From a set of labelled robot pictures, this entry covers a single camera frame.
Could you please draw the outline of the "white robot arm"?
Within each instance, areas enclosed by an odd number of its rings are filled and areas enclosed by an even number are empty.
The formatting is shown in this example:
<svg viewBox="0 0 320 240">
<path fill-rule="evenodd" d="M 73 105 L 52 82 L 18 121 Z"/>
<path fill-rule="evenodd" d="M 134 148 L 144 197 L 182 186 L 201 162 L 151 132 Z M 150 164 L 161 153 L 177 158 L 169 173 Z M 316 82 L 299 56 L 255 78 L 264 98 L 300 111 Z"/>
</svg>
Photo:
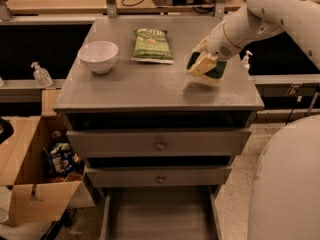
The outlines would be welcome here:
<svg viewBox="0 0 320 240">
<path fill-rule="evenodd" d="M 247 44 L 286 32 L 320 66 L 320 5 L 311 0 L 246 0 L 193 50 L 186 71 L 220 79 Z M 264 147 L 254 175 L 248 240 L 320 240 L 320 116 L 296 120 Z"/>
</svg>

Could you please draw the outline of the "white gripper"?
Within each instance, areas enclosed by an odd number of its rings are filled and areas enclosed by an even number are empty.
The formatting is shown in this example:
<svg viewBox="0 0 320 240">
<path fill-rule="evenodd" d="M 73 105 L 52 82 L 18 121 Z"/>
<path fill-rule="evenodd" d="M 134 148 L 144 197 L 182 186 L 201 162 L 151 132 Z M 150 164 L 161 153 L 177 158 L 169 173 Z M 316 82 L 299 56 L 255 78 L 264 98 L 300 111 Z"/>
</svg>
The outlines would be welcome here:
<svg viewBox="0 0 320 240">
<path fill-rule="evenodd" d="M 217 58 L 231 59 L 241 49 L 239 39 L 240 34 L 234 27 L 228 23 L 219 23 L 209 36 L 202 39 L 193 49 L 187 72 L 192 76 L 200 77 L 217 66 Z"/>
</svg>

